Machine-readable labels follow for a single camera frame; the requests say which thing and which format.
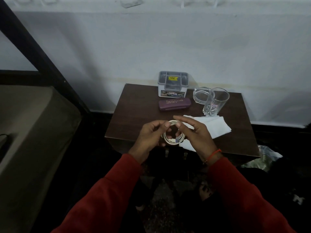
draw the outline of beige mattress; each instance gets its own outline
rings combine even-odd
[[[0,85],[0,134],[13,136],[0,163],[0,232],[30,231],[80,121],[53,87]]]

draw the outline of yellow sticker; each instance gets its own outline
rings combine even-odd
[[[171,80],[171,81],[177,81],[177,78],[178,78],[178,77],[170,77],[170,76],[169,76],[169,80]]]

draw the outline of glass mug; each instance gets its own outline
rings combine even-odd
[[[203,108],[205,116],[215,116],[228,101],[230,94],[222,88],[213,88],[210,90],[207,101]]]

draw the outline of black metal frame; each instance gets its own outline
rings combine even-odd
[[[0,0],[0,31],[38,70],[38,72],[0,70],[0,84],[53,86],[61,95],[72,102],[82,114],[91,114],[85,103],[4,0]]]

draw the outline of red sweatshirt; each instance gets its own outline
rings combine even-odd
[[[131,155],[124,154],[52,233],[118,232],[141,173],[139,163]],[[221,158],[209,168],[208,178],[220,193],[236,231],[295,232],[227,158]]]

